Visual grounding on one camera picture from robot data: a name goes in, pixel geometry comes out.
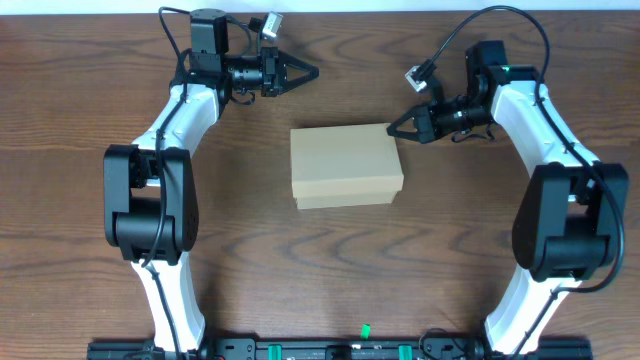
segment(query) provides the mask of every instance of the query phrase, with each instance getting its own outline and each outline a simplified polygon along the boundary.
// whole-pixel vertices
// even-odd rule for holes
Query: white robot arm
[[[582,166],[573,155],[566,151],[558,136],[543,117],[539,107],[536,106],[533,95],[534,88],[535,81],[532,80],[512,81],[508,85],[498,86],[491,106],[493,119],[509,135],[529,172],[529,176],[533,174],[537,165],[559,163],[565,167]],[[546,109],[556,125],[562,129],[565,137],[576,144],[576,150],[591,164],[598,161],[598,158],[580,144],[571,133],[553,106],[545,85],[541,85],[540,92],[541,96],[546,99]],[[575,201],[575,196],[570,195],[566,201]],[[538,314],[543,310],[551,291],[558,287],[578,287],[580,283],[581,281],[577,281],[571,276],[549,278],[543,282],[537,282],[529,271],[516,265],[516,271],[500,304],[487,316],[484,323],[491,349],[503,354],[512,354],[524,334],[533,325]],[[558,299],[547,310],[534,333],[530,335],[529,340],[522,347],[521,353],[526,354],[538,348],[538,338],[542,330],[567,295],[569,295],[567,292],[559,294]]]
[[[432,100],[409,110],[387,131],[420,143],[454,133],[452,141],[457,142],[457,134],[479,125],[486,125],[492,137],[488,126],[497,123],[509,135],[531,180],[512,232],[516,271],[500,304],[484,321],[484,337],[490,352],[526,354],[538,348],[544,326],[571,289],[614,257],[620,261],[614,256],[619,244],[615,206],[584,167],[596,169],[621,208],[628,178],[620,165],[600,164],[578,141],[553,106],[547,87],[536,89],[535,68],[509,65],[501,41],[478,43],[467,50],[466,60],[468,94],[450,100],[433,76],[431,59],[413,67],[405,77],[418,92],[430,89]],[[398,130],[409,119],[416,131]],[[586,205],[585,214],[569,215],[571,202]]]
[[[259,47],[256,56],[225,54],[227,22],[239,25],[248,36],[252,30],[271,42],[280,26],[279,14],[242,24],[220,10],[167,10],[191,17],[192,49],[183,53],[190,54],[191,69],[181,69],[179,61],[169,101],[153,125],[132,145],[112,145],[105,153],[105,231],[107,241],[120,247],[142,280],[156,328],[154,347],[193,353],[201,347],[206,324],[189,264],[198,230],[190,159],[228,101],[240,103],[232,90],[250,93],[252,100],[240,103],[249,105],[255,100],[254,90],[266,97],[282,95],[315,79],[319,71],[275,47]],[[287,67],[307,74],[287,79]],[[161,198],[132,196],[130,188],[145,186],[160,186]],[[159,221],[163,214],[164,223]]]

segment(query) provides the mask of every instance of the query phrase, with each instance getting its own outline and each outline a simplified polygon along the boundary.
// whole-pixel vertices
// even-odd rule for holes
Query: wood grain surface
[[[528,181],[503,130],[494,143],[399,141],[405,184],[390,206],[299,212],[290,185],[289,129],[397,119],[425,100],[404,73],[467,15],[286,15],[279,48],[320,78],[229,104],[193,158],[193,276],[209,324],[343,337],[369,323],[372,336],[418,337],[434,326],[472,331],[495,308],[515,267],[510,229]],[[602,293],[571,295],[545,334],[588,336],[598,358],[637,358],[640,13],[535,16],[553,46],[556,108],[632,183],[621,276]],[[188,19],[168,17],[188,47]],[[231,30],[233,50],[243,36]],[[463,51],[490,39],[505,41],[512,63],[540,66],[534,28],[488,14],[440,58],[448,96],[465,90]],[[154,15],[0,17],[0,358],[81,359],[94,339],[153,335],[140,281],[104,238],[102,156],[155,120],[174,67]]]

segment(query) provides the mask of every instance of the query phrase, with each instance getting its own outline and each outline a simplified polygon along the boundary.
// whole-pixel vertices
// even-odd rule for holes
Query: black mounting rail
[[[219,338],[186,355],[189,360],[429,360],[415,338],[400,340],[255,341],[252,338]],[[480,339],[437,334],[423,341],[429,356],[438,360],[501,360],[501,353],[485,353]],[[152,342],[92,343],[88,360],[175,359],[174,353],[153,348]],[[541,338],[538,350],[514,360],[590,360],[591,344],[583,338]]]

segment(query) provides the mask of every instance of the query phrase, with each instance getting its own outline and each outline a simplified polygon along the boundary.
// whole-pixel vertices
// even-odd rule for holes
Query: green connector
[[[398,353],[400,353],[400,360],[413,359],[413,349],[411,348],[411,345],[398,346]]]
[[[360,332],[360,339],[362,340],[369,339],[369,334],[371,334],[371,326],[369,324],[362,324],[362,332]]]
[[[269,353],[269,360],[282,360],[282,346],[269,345],[267,352]]]

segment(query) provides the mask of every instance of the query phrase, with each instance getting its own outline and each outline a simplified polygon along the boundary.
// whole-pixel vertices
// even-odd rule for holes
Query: box lid
[[[293,196],[395,192],[404,176],[388,124],[291,130]]]

